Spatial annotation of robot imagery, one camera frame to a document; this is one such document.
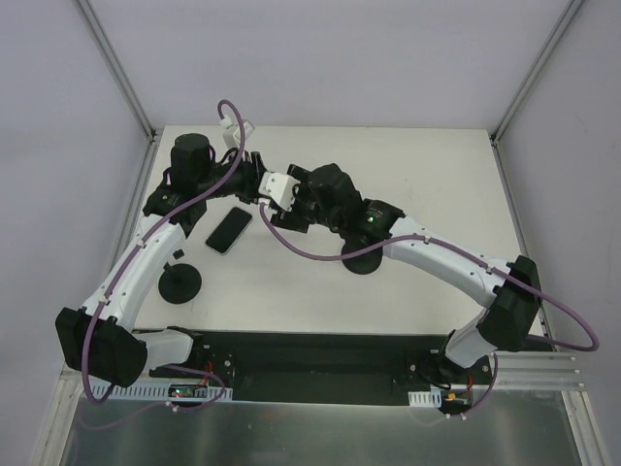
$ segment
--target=phone screen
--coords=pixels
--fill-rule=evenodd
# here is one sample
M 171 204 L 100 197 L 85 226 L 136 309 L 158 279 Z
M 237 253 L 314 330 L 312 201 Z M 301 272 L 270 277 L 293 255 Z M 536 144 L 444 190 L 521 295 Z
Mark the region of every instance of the phone screen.
M 215 228 L 205 244 L 220 254 L 226 254 L 251 221 L 251 214 L 234 207 Z

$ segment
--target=white wall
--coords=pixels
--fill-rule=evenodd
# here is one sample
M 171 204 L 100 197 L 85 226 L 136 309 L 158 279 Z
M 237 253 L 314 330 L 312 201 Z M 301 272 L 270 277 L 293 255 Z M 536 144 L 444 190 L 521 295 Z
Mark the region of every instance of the white wall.
M 93 0 L 157 127 L 493 129 L 568 0 Z
M 587 2 L 501 141 L 543 285 L 602 338 L 584 373 L 613 464 L 621 464 L 620 25 L 621 2 Z M 554 323 L 557 336 L 587 342 L 566 318 Z
M 146 140 L 72 2 L 0 6 L 0 464 L 28 462 L 54 319 L 102 277 Z

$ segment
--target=white enclosure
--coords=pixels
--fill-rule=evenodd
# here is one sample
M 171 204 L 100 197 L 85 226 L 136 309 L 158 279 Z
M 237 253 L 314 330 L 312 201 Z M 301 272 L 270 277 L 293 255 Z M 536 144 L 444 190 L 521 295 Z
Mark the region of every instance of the white enclosure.
M 45 443 L 54 319 L 110 267 L 147 146 L 221 98 L 260 125 L 486 130 L 522 252 L 602 339 L 581 372 L 621 463 L 620 24 L 618 0 L 4 2 L 0 463 Z
M 621 462 L 620 24 L 621 2 L 587 2 L 500 145 L 544 286 L 602 338 L 583 371 L 614 464 Z M 586 340 L 565 318 L 553 323 L 557 337 Z
M 62 367 L 54 320 L 106 272 L 147 148 L 70 2 L 0 6 L 0 463 L 26 464 Z

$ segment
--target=white connector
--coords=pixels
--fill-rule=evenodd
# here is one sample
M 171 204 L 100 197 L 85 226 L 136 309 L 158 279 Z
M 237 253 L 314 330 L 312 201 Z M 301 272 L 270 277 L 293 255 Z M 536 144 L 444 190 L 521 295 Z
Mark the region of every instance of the white connector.
M 242 141 L 240 125 L 233 121 L 228 115 L 220 120 L 220 126 L 224 129 L 222 137 L 227 149 L 238 148 Z M 244 120 L 245 139 L 248 140 L 250 135 L 254 132 L 254 125 Z

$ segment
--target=wire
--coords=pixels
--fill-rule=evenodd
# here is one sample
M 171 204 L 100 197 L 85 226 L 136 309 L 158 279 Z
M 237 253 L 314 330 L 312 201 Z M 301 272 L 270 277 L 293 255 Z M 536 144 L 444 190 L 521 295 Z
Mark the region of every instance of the wire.
M 242 119 L 242 116 L 240 115 L 240 112 L 237 110 L 237 107 L 235 107 L 235 105 L 233 105 L 233 103 L 231 101 L 226 100 L 226 99 L 221 100 L 217 104 L 217 110 L 218 110 L 218 114 L 219 115 L 223 116 L 222 108 L 224 106 L 227 106 L 227 107 L 229 107 L 231 109 L 231 111 L 235 115 L 235 119 L 237 120 L 237 123 L 240 126 L 240 146 L 239 146 L 238 151 L 237 151 L 237 156 L 235 157 L 235 160 L 233 161 L 233 164 L 231 165 L 231 168 L 226 172 L 226 174 L 216 184 L 214 184 L 212 187 L 210 187 L 207 191 L 205 191 L 204 193 L 196 196 L 193 199 L 190 199 L 187 202 L 184 202 L 180 206 L 177 206 L 176 208 L 171 210 L 168 214 L 166 214 L 165 216 L 160 218 L 149 229 L 149 231 L 145 234 L 145 236 L 143 236 L 143 238 L 141 239 L 141 241 L 143 243 L 146 243 L 147 240 L 163 224 L 165 224 L 166 222 L 168 222 L 169 219 L 171 219 L 171 217 L 173 217 L 173 216 L 177 215 L 179 212 L 182 212 L 185 209 L 193 206 L 194 204 L 207 199 L 212 194 L 214 194 L 216 191 L 218 191 L 229 180 L 229 178 L 231 178 L 231 176 L 233 176 L 233 174 L 237 170 L 237 167 L 242 162 L 242 158 L 244 156 L 244 149 L 245 149 L 244 120 Z M 123 274 L 125 273 L 125 271 L 129 267 L 129 265 L 132 263 L 132 261 L 134 260 L 136 255 L 138 255 L 138 252 L 140 250 L 142 250 L 142 248 L 140 246 L 136 245 L 129 252 L 129 254 L 125 258 L 125 260 L 122 262 L 122 264 L 118 267 L 118 270 L 116 271 L 116 273 L 114 274 L 113 278 L 111 279 L 110 284 L 108 285 L 108 288 L 104 291 L 104 300 L 109 299 L 110 295 L 113 294 L 114 288 L 116 287 L 116 285 L 120 281 L 121 277 L 123 276 Z M 106 400 L 108 399 L 108 397 L 110 397 L 111 393 L 114 390 L 114 385 L 111 384 L 108 387 L 108 389 L 106 390 L 106 392 L 104 393 L 104 395 L 101 398 L 97 399 L 93 395 L 93 391 L 92 391 L 92 389 L 90 387 L 90 381 L 88 379 L 88 355 L 89 355 L 89 352 L 90 352 L 90 343 L 91 343 L 91 340 L 92 340 L 92 337 L 93 337 L 93 333 L 94 333 L 94 330 L 95 330 L 95 324 L 97 323 L 97 321 L 99 319 L 99 316 L 104 311 L 104 307 L 105 307 L 105 303 L 103 302 L 104 300 L 102 300 L 102 302 L 99 303 L 97 308 L 95 308 L 95 312 L 93 313 L 92 317 L 90 318 L 90 323 L 88 324 L 88 327 L 86 328 L 86 334 L 84 335 L 84 343 L 82 345 L 81 371 L 82 371 L 82 385 L 84 387 L 84 395 L 86 396 L 86 399 L 88 401 L 90 401 L 91 403 L 93 403 L 95 405 L 101 405 L 101 404 L 105 403 Z
M 547 301 L 548 303 L 550 303 L 551 305 L 557 307 L 559 310 L 561 310 L 563 313 L 565 313 L 566 315 L 568 315 L 569 317 L 571 317 L 573 320 L 575 320 L 578 325 L 580 325 L 582 327 L 582 329 L 586 332 L 586 334 L 589 336 L 589 338 L 591 339 L 591 346 L 590 347 L 584 347 L 584 346 L 580 346 L 580 345 L 574 345 L 571 343 L 566 343 L 563 341 L 559 341 L 559 340 L 553 340 L 551 338 L 547 338 L 547 337 L 540 337 L 537 335 L 529 335 L 528 339 L 532 340 L 532 341 L 536 341 L 536 342 L 543 342 L 549 345 L 557 345 L 559 347 L 563 347 L 563 348 L 568 348 L 570 350 L 577 350 L 577 351 L 587 351 L 587 352 L 593 352 L 593 351 L 597 351 L 600 347 L 600 339 L 598 338 L 597 334 L 595 333 L 595 330 L 593 330 L 593 328 L 591 327 L 591 325 L 589 325 L 589 323 L 581 316 L 579 315 L 576 311 L 574 311 L 572 308 L 570 308 L 569 306 L 567 306 L 566 304 L 562 303 L 561 301 L 559 301 L 558 299 L 549 296 L 545 293 L 543 293 L 541 290 L 536 289 L 528 284 L 523 283 L 522 281 L 518 280 L 515 277 L 512 277 L 511 275 L 503 272 L 502 270 L 497 269 L 496 267 L 490 266 L 487 262 L 485 262 L 484 260 L 481 260 L 479 257 L 476 257 L 473 254 L 470 254 L 469 252 L 462 250 L 461 248 L 452 245 L 446 241 L 443 240 L 439 240 L 437 238 L 431 238 L 431 237 L 424 237 L 422 235 L 418 235 L 418 234 L 411 234 L 411 235 L 403 235 L 403 236 L 397 236 L 394 238 L 390 238 L 388 240 L 383 240 L 380 241 L 378 243 L 375 243 L 374 245 L 371 246 L 367 246 L 366 248 L 362 248 L 360 250 L 357 250 L 355 252 L 350 252 L 347 254 L 341 254 L 341 255 L 316 255 L 316 254 L 311 254 L 308 252 L 305 252 L 303 250 L 300 250 L 299 248 L 296 248 L 295 246 L 293 246 L 291 243 L 289 243 L 286 238 L 284 238 L 280 232 L 278 232 L 278 230 L 270 223 L 270 220 L 268 219 L 266 213 L 265 213 L 265 204 L 261 204 L 259 206 L 259 213 L 261 215 L 261 218 L 263 219 L 263 222 L 267 225 L 268 229 L 272 232 L 272 234 L 276 237 L 277 240 L 280 241 L 280 243 L 285 246 L 288 250 L 291 250 L 292 252 L 295 252 L 298 255 L 301 255 L 302 257 L 305 257 L 306 259 L 311 259 L 311 260 L 319 260 L 322 262 L 332 262 L 332 261 L 336 261 L 336 260 L 347 260 L 347 259 L 353 259 L 354 257 L 359 257 L 361 255 L 364 255 L 368 252 L 371 252 L 372 250 L 378 250 L 379 248 L 383 248 L 384 246 L 387 245 L 391 245 L 393 243 L 397 243 L 400 241 L 424 241 L 426 243 L 431 243 L 440 247 L 443 247 L 447 250 L 451 250 L 459 255 L 461 255 L 462 257 L 469 259 L 471 262 L 473 262 L 474 264 L 478 265 L 479 267 L 482 267 L 485 270 L 488 270 L 489 272 L 491 272 L 492 274 L 495 274 L 503 279 L 505 279 L 508 282 L 511 282 L 513 284 L 515 284 L 516 286 L 519 286 L 520 288 L 524 289 L 525 291 L 528 291 L 529 293 L 537 296 L 539 299 L 542 299 L 543 301 Z
M 226 161 L 226 159 L 227 159 L 227 158 L 228 158 L 228 157 L 229 157 L 229 156 L 230 156 L 233 152 L 235 152 L 236 150 L 237 150 L 237 148 L 231 148 L 231 149 L 229 149 L 228 151 L 226 151 L 226 152 L 224 153 L 224 155 L 222 155 L 222 158 L 220 158 L 220 160 L 219 160 L 217 163 L 218 163 L 218 164 L 222 164 L 222 163 L 224 163 L 224 162 Z
M 210 373 L 211 371 L 213 371 L 213 364 L 212 364 L 212 362 L 211 362 L 211 361 L 207 361 L 207 365 L 205 366 L 205 370 L 206 370 L 207 372 L 209 372 L 209 373 Z M 208 381 L 209 381 L 209 377 L 208 377 L 208 376 L 205 376 L 205 377 L 204 377 L 204 378 L 203 378 L 200 382 L 198 382 L 198 383 L 196 384 L 196 387 L 197 387 L 197 388 L 204 388 L 204 387 L 205 387 L 205 385 L 207 385 L 207 382 L 208 382 Z
M 473 404 L 473 406 L 467 411 L 468 414 L 471 414 L 473 410 L 476 410 L 481 407 L 481 405 L 489 398 L 489 394 L 494 389 L 494 385 L 496 385 L 496 379 L 498 378 L 498 355 L 494 352 L 494 374 L 492 375 L 492 382 L 487 386 L 487 390 L 485 393 Z
M 187 368 L 187 367 L 181 367 L 181 366 L 177 366 L 177 365 L 174 365 L 174 364 L 169 364 L 168 366 L 163 366 L 163 367 L 166 368 L 166 369 L 172 369 L 174 371 L 186 372 L 188 374 L 202 375 L 202 376 L 204 376 L 204 378 L 212 379 L 218 385 L 220 385 L 220 390 L 217 392 L 217 394 L 214 396 L 214 398 L 211 398 L 210 400 L 207 400 L 207 401 L 201 403 L 199 406 L 192 407 L 192 408 L 185 408 L 185 407 L 182 407 L 182 406 L 179 406 L 179 405 L 175 405 L 174 411 L 180 411 L 182 413 L 189 413 L 189 412 L 192 412 L 192 411 L 198 411 L 198 409 L 205 409 L 205 408 L 211 406 L 213 403 L 215 403 L 220 398 L 222 398 L 222 396 L 224 396 L 224 394 L 226 393 L 226 385 L 225 385 L 224 381 L 220 377 L 218 377 L 216 374 L 214 374 L 214 373 L 205 372 L 205 371 L 198 371 L 196 369 L 190 369 L 190 368 Z M 78 413 L 76 415 L 76 421 L 84 429 L 97 432 L 97 431 L 102 431 L 102 430 L 107 430 L 107 429 L 112 429 L 114 427 L 117 427 L 117 426 L 127 422 L 129 419 L 133 419 L 134 417 L 136 417 L 138 415 L 141 415 L 142 413 L 146 413 L 147 411 L 152 410 L 156 406 L 169 406 L 169 404 L 170 404 L 170 402 L 161 402 L 161 401 L 156 401 L 154 403 L 149 403 L 148 405 L 145 405 L 145 406 L 141 407 L 141 409 L 136 410 L 134 413 L 132 413 L 132 414 L 126 416 L 126 417 L 122 417 L 121 419 L 118 419 L 118 420 L 115 420 L 113 422 L 109 422 L 108 424 L 103 424 L 103 425 L 89 425 L 89 424 L 87 424 L 82 419 L 82 416 L 80 415 L 80 413 Z

